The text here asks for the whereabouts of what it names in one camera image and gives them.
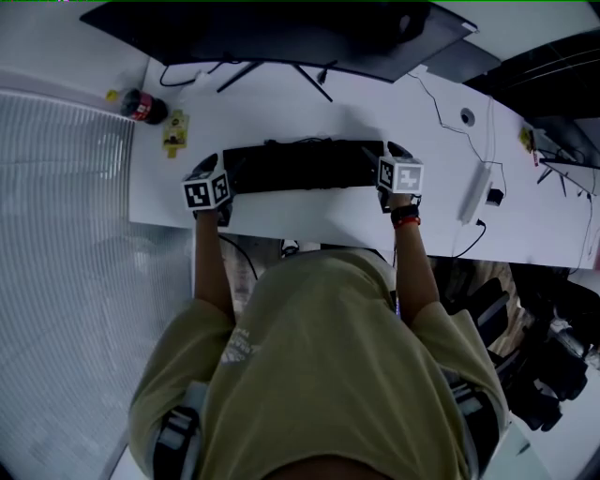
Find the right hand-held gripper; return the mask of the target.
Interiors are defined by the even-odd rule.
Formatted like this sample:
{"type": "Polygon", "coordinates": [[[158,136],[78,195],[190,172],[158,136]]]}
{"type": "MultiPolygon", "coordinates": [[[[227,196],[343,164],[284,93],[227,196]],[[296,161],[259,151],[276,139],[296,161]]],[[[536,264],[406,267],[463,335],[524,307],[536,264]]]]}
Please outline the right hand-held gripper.
{"type": "Polygon", "coordinates": [[[384,213],[389,213],[389,197],[392,194],[405,194],[416,198],[420,203],[423,190],[424,165],[401,145],[388,141],[383,157],[383,146],[362,145],[364,156],[372,165],[378,165],[376,188],[384,213]]]}

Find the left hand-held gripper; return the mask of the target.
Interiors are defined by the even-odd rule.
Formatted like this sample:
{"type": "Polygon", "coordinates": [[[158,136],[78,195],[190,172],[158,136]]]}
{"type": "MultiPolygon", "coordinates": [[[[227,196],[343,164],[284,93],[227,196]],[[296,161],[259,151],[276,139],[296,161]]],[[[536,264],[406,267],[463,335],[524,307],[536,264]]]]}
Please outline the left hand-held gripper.
{"type": "Polygon", "coordinates": [[[201,211],[216,211],[217,225],[228,227],[233,210],[232,188],[246,158],[225,159],[225,170],[218,166],[218,154],[202,160],[182,181],[186,208],[196,217],[201,211]]]}

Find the black keyboard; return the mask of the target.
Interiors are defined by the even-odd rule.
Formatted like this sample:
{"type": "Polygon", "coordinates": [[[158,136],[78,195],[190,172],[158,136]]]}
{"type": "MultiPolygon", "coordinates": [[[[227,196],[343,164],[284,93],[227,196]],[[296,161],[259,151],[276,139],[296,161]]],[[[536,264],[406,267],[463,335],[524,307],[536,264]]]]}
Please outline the black keyboard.
{"type": "Polygon", "coordinates": [[[362,145],[381,141],[305,139],[298,142],[268,141],[263,145],[229,149],[225,159],[245,157],[237,175],[237,194],[288,190],[370,187],[377,165],[364,156],[362,145]]]}

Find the person's right forearm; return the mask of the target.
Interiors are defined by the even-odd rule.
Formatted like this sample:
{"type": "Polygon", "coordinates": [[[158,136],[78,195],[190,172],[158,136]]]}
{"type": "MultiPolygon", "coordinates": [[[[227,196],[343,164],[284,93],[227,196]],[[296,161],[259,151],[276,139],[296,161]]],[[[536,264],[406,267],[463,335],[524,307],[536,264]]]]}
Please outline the person's right forearm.
{"type": "Polygon", "coordinates": [[[411,325],[425,307],[439,303],[440,296],[420,225],[410,224],[394,231],[399,312],[401,319],[411,325]]]}

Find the person's left forearm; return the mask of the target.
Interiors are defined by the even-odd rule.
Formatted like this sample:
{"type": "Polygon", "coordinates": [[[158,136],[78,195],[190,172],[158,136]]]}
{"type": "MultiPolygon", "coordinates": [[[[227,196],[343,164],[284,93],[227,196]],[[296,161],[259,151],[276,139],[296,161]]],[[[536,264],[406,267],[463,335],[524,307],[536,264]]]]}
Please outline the person's left forearm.
{"type": "Polygon", "coordinates": [[[194,298],[220,310],[235,323],[232,292],[222,258],[215,210],[199,211],[195,227],[194,298]]]}

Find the yellow snack packet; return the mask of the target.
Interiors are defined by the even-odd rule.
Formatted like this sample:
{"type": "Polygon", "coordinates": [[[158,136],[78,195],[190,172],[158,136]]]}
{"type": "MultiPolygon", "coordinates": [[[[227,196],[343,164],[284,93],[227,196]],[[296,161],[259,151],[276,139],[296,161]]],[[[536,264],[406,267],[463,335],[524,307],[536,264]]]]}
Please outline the yellow snack packet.
{"type": "Polygon", "coordinates": [[[165,120],[161,143],[167,158],[176,158],[178,151],[187,147],[188,119],[182,110],[174,110],[165,120]]]}

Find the black smartwatch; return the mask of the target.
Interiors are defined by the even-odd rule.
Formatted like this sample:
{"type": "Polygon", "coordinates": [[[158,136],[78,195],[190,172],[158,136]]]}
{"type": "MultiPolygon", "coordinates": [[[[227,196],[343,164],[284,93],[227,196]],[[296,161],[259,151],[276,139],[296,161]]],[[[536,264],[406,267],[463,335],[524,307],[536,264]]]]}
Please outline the black smartwatch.
{"type": "Polygon", "coordinates": [[[405,217],[419,217],[420,218],[418,205],[410,203],[410,204],[396,207],[395,209],[393,209],[391,211],[390,219],[392,221],[392,224],[394,222],[396,222],[398,219],[405,218],[405,217]]]}

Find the white power strip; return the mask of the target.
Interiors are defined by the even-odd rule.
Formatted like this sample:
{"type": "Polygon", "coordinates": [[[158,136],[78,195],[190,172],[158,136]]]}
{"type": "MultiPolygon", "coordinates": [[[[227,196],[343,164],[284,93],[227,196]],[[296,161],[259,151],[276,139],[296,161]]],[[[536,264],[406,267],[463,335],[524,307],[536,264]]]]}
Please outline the white power strip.
{"type": "Polygon", "coordinates": [[[492,170],[487,163],[481,163],[467,189],[459,210],[458,220],[462,226],[474,225],[487,200],[492,186],[492,170]]]}

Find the cola bottle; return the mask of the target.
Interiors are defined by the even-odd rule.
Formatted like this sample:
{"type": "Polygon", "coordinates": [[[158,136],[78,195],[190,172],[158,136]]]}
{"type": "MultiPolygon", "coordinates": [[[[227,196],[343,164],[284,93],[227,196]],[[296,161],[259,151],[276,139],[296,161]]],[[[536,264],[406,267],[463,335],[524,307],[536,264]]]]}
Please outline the cola bottle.
{"type": "Polygon", "coordinates": [[[166,103],[137,88],[109,90],[106,100],[117,105],[119,113],[129,120],[158,125],[168,116],[166,103]]]}

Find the black monitor stand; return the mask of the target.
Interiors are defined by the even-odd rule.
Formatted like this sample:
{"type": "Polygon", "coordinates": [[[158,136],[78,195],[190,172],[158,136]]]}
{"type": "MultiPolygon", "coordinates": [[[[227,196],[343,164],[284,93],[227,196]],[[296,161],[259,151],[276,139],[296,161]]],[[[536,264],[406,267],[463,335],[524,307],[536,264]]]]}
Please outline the black monitor stand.
{"type": "MultiPolygon", "coordinates": [[[[223,83],[218,89],[217,93],[221,93],[224,90],[228,89],[234,83],[237,83],[242,78],[247,76],[249,73],[253,72],[257,68],[261,67],[263,62],[250,62],[245,67],[237,71],[229,80],[223,83]]],[[[308,81],[323,97],[325,97],[330,103],[334,100],[325,92],[325,90],[315,81],[313,80],[304,69],[302,69],[299,65],[291,64],[291,67],[299,73],[306,81],[308,81]]]]}

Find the grey desk divider panel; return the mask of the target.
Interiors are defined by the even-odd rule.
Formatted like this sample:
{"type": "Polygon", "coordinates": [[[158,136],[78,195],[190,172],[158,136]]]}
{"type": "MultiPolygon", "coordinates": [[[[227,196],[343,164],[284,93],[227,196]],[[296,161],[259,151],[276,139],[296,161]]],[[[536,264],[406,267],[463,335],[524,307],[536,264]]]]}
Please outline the grey desk divider panel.
{"type": "Polygon", "coordinates": [[[446,47],[423,62],[427,72],[453,83],[465,83],[499,67],[496,56],[464,39],[446,47]]]}

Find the black computer monitor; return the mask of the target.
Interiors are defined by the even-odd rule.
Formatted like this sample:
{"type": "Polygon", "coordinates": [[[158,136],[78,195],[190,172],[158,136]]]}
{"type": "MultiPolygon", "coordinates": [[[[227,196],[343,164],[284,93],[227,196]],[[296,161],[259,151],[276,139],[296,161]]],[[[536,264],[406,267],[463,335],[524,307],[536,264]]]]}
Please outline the black computer monitor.
{"type": "Polygon", "coordinates": [[[111,1],[80,19],[164,66],[280,63],[386,83],[477,30],[428,1],[111,1]]]}

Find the black side monitor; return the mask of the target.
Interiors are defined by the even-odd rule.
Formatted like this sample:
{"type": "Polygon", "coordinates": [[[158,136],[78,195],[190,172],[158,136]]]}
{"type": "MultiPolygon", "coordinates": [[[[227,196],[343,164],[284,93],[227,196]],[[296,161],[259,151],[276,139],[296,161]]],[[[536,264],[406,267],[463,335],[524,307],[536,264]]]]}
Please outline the black side monitor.
{"type": "Polygon", "coordinates": [[[600,197],[600,117],[528,119],[540,162],[579,190],[600,197]]]}

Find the olive t-shirt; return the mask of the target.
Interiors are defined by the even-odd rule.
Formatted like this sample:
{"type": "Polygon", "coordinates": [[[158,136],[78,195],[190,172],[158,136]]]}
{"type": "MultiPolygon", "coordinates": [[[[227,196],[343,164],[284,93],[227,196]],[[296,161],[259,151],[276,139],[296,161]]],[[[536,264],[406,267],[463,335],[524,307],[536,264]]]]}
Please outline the olive t-shirt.
{"type": "Polygon", "coordinates": [[[263,480],[310,458],[391,480],[475,480],[508,423],[467,311],[396,313],[390,266],[368,251],[296,255],[268,269],[239,319],[193,300],[133,396],[131,455],[146,475],[169,413],[200,420],[196,480],[263,480]]]}

